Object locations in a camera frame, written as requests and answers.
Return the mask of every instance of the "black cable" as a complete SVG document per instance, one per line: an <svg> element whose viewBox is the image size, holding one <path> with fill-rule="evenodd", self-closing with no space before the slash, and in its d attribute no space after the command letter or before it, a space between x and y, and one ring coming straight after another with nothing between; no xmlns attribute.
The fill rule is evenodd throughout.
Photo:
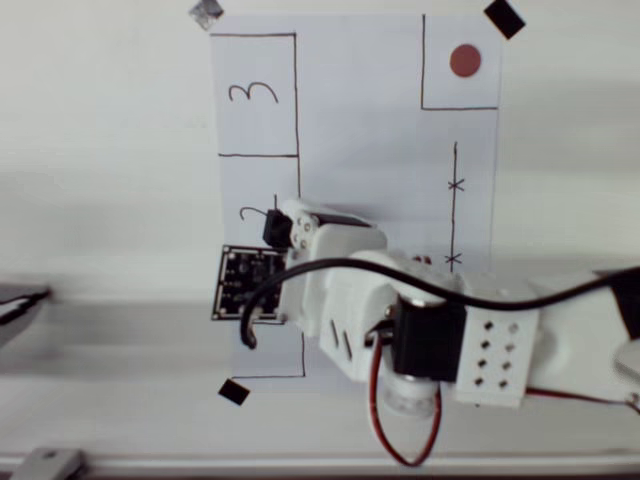
<svg viewBox="0 0 640 480"><path fill-rule="evenodd" d="M251 298L247 301L242 312L242 318L240 320L240 337L242 343L251 349L256 348L258 344L256 337L251 328L251 313L256 307L260 299L267 294L271 289L280 285L280 283L304 275L305 273L315 272L317 270L325 270L328 268L354 268L357 270L365 270L372 273L377 273L389 277L393 280L397 280L402 283L406 283L412 287L415 287L424 292L430 293L443 300L459 303L469 307L481 308L484 310L497 310L502 312L517 312L522 310L533 310L536 308L543 308L555 303L568 300L578 295L603 288L611 285L614 281L622 278L638 275L640 276L640 267L634 267L627 270L621 270L619 272L600 277L591 282L583 283L573 288L563 290L558 293L554 293L547 297L534 298L531 300L523 300L517 302L499 302L495 300L486 300L483 298L469 297L462 293L447 290L446 288L439 287L424 280L420 280L408 273L394 270L393 268L385 267L374 262L367 260L358 260L355 258L324 258L322 260L315 260L313 262L307 262L295 267L289 268L283 272L277 273L268 278L262 285L260 285L255 292L251 295Z"/></svg>

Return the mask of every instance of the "red dot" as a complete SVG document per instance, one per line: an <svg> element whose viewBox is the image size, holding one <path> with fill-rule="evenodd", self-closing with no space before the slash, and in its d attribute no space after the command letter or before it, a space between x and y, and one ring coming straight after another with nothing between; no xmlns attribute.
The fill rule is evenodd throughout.
<svg viewBox="0 0 640 480"><path fill-rule="evenodd" d="M476 47L469 44L456 47L449 59L451 70L459 77L470 77L478 71L481 63L480 52Z"/></svg>

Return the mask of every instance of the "drawn rectangle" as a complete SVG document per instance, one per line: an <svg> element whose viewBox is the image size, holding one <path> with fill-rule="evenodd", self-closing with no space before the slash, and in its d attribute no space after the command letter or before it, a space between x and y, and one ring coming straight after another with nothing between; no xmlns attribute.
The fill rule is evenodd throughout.
<svg viewBox="0 0 640 480"><path fill-rule="evenodd" d="M263 212L274 208L276 198L285 201L298 194L298 167L295 158L220 158L223 179L222 204L224 240L231 245L266 246L262 241L265 217L240 209L253 207Z"/></svg>
<svg viewBox="0 0 640 480"><path fill-rule="evenodd" d="M211 39L220 155L297 157L295 34Z"/></svg>
<svg viewBox="0 0 640 480"><path fill-rule="evenodd" d="M480 53L479 69L456 75L450 59L461 45ZM422 16L423 110L495 110L500 100L501 38L485 18Z"/></svg>

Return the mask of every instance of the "white table surface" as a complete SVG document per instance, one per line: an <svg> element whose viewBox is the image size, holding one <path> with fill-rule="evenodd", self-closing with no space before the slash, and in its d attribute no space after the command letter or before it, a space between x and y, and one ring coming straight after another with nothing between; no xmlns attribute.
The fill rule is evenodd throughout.
<svg viewBox="0 0 640 480"><path fill-rule="evenodd" d="M326 391L252 394L242 407L217 395L237 332L208 321L222 234L208 42L185 15L192 2L10 3L0 6L0 265L51 282L63 303L0 352L0 467L64 445L121 473L400 472L370 434L364 386L337 371ZM494 267L640 263L640 4L514 3L528 25L505 44ZM233 9L283 6L320 10ZM511 411L445 399L424 471L637 470L639 421L573 401ZM423 438L421 425L387 423L400 445Z"/></svg>

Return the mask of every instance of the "white robotic arm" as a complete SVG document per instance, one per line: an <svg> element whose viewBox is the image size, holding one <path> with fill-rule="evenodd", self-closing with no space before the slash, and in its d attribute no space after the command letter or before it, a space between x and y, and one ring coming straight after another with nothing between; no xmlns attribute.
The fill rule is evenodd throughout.
<svg viewBox="0 0 640 480"><path fill-rule="evenodd" d="M640 336L637 269L509 281L441 273L389 252L375 225L299 200L269 212L264 238L287 247L287 270L274 280L288 279L280 317L319 336L354 381L372 381L382 348L383 398L397 413L439 413L439 382L453 385L455 400L480 405L518 407L533 391L638 398L640 384L615 363ZM243 314L250 347L253 306Z"/></svg>

